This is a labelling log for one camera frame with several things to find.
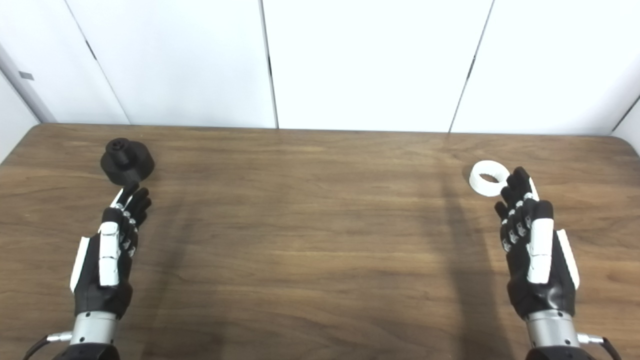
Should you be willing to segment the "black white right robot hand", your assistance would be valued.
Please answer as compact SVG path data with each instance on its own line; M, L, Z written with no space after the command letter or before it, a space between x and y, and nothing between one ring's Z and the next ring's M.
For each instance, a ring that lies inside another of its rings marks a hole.
M519 166L507 176L494 205L509 270L507 294L516 314L557 310L576 314L579 272L567 233L554 222L554 207L538 195L533 178Z

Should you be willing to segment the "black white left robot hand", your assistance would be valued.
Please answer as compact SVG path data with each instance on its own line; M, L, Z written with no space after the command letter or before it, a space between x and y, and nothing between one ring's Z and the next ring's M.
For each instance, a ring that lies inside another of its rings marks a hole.
M102 212L98 230L82 237L71 270L74 315L106 312L121 319L130 307L133 256L152 201L150 191L133 181Z

